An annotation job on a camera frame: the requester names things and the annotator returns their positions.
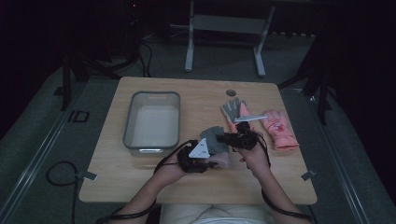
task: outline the gray carpet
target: gray carpet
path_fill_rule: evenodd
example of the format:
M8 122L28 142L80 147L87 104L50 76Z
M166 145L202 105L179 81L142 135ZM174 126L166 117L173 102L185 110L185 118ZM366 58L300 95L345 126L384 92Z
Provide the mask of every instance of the gray carpet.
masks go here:
M185 73L185 44L148 41L152 50L150 73L154 77L280 83L295 75L312 41L312 38L303 36L269 36L262 54L267 72L265 78L256 75L250 48L214 47L198 40L193 71ZM147 62L149 50L142 47L141 52ZM140 63L134 64L118 73L122 76L140 77L141 66ZM60 85L60 80L60 71L49 78L0 143L2 206L57 118L63 115L68 118L71 110L81 110L90 111L89 120L86 123L64 122L32 186L9 223L71 223L73 187L54 187L46 180L45 173L57 161L71 161L78 170L88 168L118 81L100 75L92 76L71 108L67 112L61 112L59 109L62 99L52 95ZM331 151L331 147L334 147L364 208L366 220L369 223L394 223L395 207L342 108L333 99L329 99L332 111L326 112L328 125L323 129L314 111L315 104L295 90L303 85L304 81L301 81L281 92L306 165L308 169L317 172L312 181L318 202L301 208L306 213L310 213L311 209L320 224L361 223L356 220L351 208L353 206L346 196L342 182L345 179L336 172ZM70 174L72 170L64 167L57 169L53 178L67 182L73 180ZM93 223L98 217L109 214L120 206L122 204L119 203L83 203L78 200L76 222Z

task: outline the black cable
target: black cable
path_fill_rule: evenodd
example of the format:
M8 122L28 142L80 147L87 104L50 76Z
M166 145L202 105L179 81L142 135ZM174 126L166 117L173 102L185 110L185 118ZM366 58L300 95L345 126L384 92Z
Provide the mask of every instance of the black cable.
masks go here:
M267 156L268 164L269 164L269 166L271 167L271 162L270 162L270 159L269 159L269 156L268 156L268 148L267 148L267 144L266 144L266 142L265 142L265 140L264 140L264 137L261 136L261 135L258 134L258 133L255 133L255 134L256 134L256 137L259 136L260 139L262 139L262 141L259 140L259 143L260 143L262 149L264 150L265 155ZM263 198L264 201L268 204L269 207L271 207L274 211L277 211L277 212L280 213L280 214L283 214L283 215L289 216L289 217L304 218L304 219L308 219L309 221L312 221L312 217L309 216L309 215L301 214L301 213L295 213L295 212L290 212L290 211L286 211L286 210L283 210L283 209L277 207L277 206L274 205L274 204L271 202L271 200L267 197L267 195L265 194L264 190L262 190L262 198Z
M312 209L312 206L308 205L308 208L309 208L309 211L312 214L312 218L314 219L314 223L318 224L318 220L317 220L317 217L315 217L315 213L314 213L314 210Z
M143 61L143 57L140 53L139 53L139 61L142 63L143 77L145 77L146 76L146 66L145 66L145 62Z
M60 165L60 164L68 164L68 165L70 165L70 166L73 168L73 170L74 170L74 172L75 172L75 180L74 180L74 181L68 182L68 183L56 183L55 181L51 180L51 178L50 178L50 172L51 172L56 166L58 166L58 165ZM48 171L47 171L47 173L46 173L47 181L48 181L51 185L53 185L53 186L57 186L57 187L66 187L66 186L71 186L71 185L74 185L74 186L75 186L75 187L74 187L73 205L72 205L72 223L73 223L73 224L76 223L76 198L77 198L77 193L78 193L78 177L77 177L77 174L78 174L78 171L77 171L76 165L73 164L73 163L70 162L70 161L58 161L58 162L56 162L55 164L53 164L53 165L48 169Z
M122 73L122 72L125 72L126 70L128 70L128 69L130 69L132 66L134 66L134 65L136 65L136 62L134 62L133 64L130 64L128 67L126 67L126 68L124 68L124 69L122 69L122 70L120 70L120 71L117 71L117 74L120 74L120 73Z
M148 76L149 77L151 77L151 73L149 72L149 65L150 65L150 63L151 63L151 57L152 57L152 50L151 50L151 47L149 47L149 45L147 45L147 44L145 44L145 43L141 43L143 46L145 46L147 49L148 49L148 51L149 51L149 56L148 56L148 66L147 66L147 71L148 71Z
M119 63L119 64L115 64L115 65L110 65L110 66L107 66L106 68L110 69L110 70L113 70L113 71L117 71L117 70L120 70L121 68L124 68L124 67L134 63L134 61L135 61L135 59L133 59L129 55L127 57L125 57L125 58L126 58L125 62L122 62L122 63Z
M312 222L312 217L306 214L301 214L301 213L295 213L295 212L290 212L290 211L286 211L283 210L279 207L276 207L276 205L274 205L271 200L267 197L267 195L265 194L264 190L262 190L262 198L264 199L264 201L268 204L268 206L270 206L274 211L285 215L285 216L289 216L289 217L297 217L297 218L304 218L304 219L308 219L309 221Z
M154 169L154 174L158 171L158 169L160 169L163 165L171 165L171 164L177 164L177 162L175 163L165 163L172 155L174 155L176 152L178 152L179 149L181 149L182 147L184 147L185 145L187 145L188 143L191 143L193 140L187 141L185 143L183 143L182 145L180 145L177 149L175 149L173 152L171 152L171 154L169 154L168 156L164 157L155 167ZM155 200L151 206L139 213L135 213L135 214L126 214L126 215L115 215L118 211L120 211L122 208L116 210L115 212L112 213L112 215L110 216L106 216L106 217L100 217L99 219L96 220L96 224L104 224L107 223L109 220L125 220L125 219L131 219L131 218L137 218L137 217L142 217L145 216L146 214L150 213L154 208L155 205L157 203L157 200Z

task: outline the wire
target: wire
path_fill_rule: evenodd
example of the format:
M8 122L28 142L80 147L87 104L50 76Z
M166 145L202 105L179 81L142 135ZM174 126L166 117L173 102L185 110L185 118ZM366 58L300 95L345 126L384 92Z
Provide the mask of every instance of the wire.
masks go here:
M175 164L178 164L178 162L164 163L163 165L175 165Z
M123 55L123 53L124 53L124 51L126 49L127 42L128 42L128 31L125 32L125 40L124 40L124 46L122 47L122 52L120 54L121 56Z
M53 181L53 180L50 178L50 172L51 172L56 166L58 166L58 165L60 165L60 164L68 164L68 165L70 165L70 166L73 168L73 170L74 170L74 175L75 175L74 181L68 182L68 183L56 183L55 181ZM72 204L72 223L73 223L73 224L76 223L76 198L77 198L77 193L78 193L78 176L77 176L77 174L78 174L78 171L77 171L76 165L73 164L73 163L70 162L70 161L58 161L58 162L56 162L55 164L53 164L53 165L48 169L48 171L47 171L47 173L46 173L47 181L48 181L51 185L53 185L53 186L57 186L57 187L66 187L66 186L74 185L74 195L73 195L73 204Z
M142 55L139 53L139 61L142 63L142 71L143 71L143 77L146 76L146 66L145 66L145 61L143 61Z
M163 166L163 165L173 165L173 164L177 164L177 162L174 163L165 163L172 155L174 155L175 153L177 153L182 147L186 146L188 143L192 143L193 141L187 141L185 143L183 143L182 145L180 145L178 148L176 148L173 152L171 152L168 156L164 157L155 167L154 169L154 174ZM118 211L121 210L121 208L119 208L118 210L114 211L112 213L112 215L107 216L107 217L100 217L99 219L96 220L96 224L102 224L102 223L106 223L109 220L125 220L125 219L131 219L131 218L137 218L137 217L142 217L148 213L150 213L155 205L157 203L157 200L155 200L151 206L144 210L143 212L139 212L139 213L135 213L135 214L127 214L127 215L115 215Z
M178 35L182 35L182 34L184 34L184 33L187 33L188 31L189 31L189 29L186 28L186 29L184 29L184 30L182 30L182 31L177 31L176 33L170 35L169 37L172 39L172 38L177 37ZM165 41L165 40L163 40L162 38L158 37L158 36L157 36L157 33L151 33L150 35L146 35L145 37L142 38L142 40L144 40L144 41L146 41L146 42L151 42L151 43L162 43L162 42Z
M312 218L314 219L314 223L318 223L317 217L315 217L315 213L314 213L314 210L312 209L312 206L308 205L308 208L309 208L309 211L312 214Z
M149 45L147 45L147 44L145 44L143 42L141 44L143 46L145 46L148 49L148 51L149 51L147 73L148 73L148 77L151 77L151 73L149 72L149 65L151 64L152 50L151 50L151 47Z
M126 67L126 68L124 68L124 69L122 69L120 71L117 71L116 73L119 75L120 73L125 72L126 70L130 69L134 65L136 65L136 62L130 64L128 67Z
M256 137L259 136L260 139L262 139L262 141L259 140L260 146L262 147L262 149L265 152L265 155L267 157L268 160L268 165L271 167L271 162L268 156L268 147L267 147L267 143L264 140L264 137L261 136L260 134L253 132L256 134ZM295 213L295 212L290 212L290 211L286 211L283 210L279 207L277 207L276 205L274 205L271 200L267 197L267 195L265 194L264 190L262 190L262 198L264 199L264 201L268 204L268 206L270 206L272 209L274 209L274 211L277 211L280 214L283 214L285 216L289 216L289 217L297 217L297 218L304 218L304 219L308 219L309 221L312 221L312 217L306 214L301 214L301 213Z

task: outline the metal tray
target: metal tray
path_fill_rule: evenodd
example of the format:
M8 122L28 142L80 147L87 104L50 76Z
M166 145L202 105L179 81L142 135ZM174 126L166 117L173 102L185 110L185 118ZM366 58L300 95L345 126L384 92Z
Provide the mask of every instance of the metal tray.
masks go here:
M163 156L179 141L180 95L138 91L132 96L123 144L136 157Z

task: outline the person's right hand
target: person's right hand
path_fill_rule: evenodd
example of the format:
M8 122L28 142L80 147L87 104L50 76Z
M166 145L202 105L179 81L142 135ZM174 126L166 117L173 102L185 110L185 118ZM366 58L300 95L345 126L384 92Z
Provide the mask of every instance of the person's right hand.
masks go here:
M247 168L256 178L265 177L271 172L267 156L259 142L251 150L243 148L235 148L235 150L243 157L240 161L247 164Z

